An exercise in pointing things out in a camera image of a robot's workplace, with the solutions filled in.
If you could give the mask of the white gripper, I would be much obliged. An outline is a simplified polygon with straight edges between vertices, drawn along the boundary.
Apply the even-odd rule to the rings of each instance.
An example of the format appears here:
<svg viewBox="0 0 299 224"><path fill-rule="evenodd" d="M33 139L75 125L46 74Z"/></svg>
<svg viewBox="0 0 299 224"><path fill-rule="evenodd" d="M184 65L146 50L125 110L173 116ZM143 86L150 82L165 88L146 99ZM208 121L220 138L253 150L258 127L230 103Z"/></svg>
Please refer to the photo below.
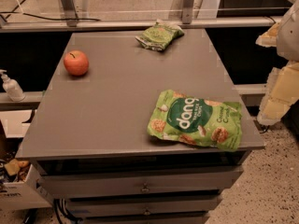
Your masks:
<svg viewBox="0 0 299 224"><path fill-rule="evenodd" d="M278 55L290 61L281 69L272 69L260 104L258 122L265 126L274 125L299 100L299 0L280 23L273 24L258 36L256 44L265 48L277 47Z"/></svg>

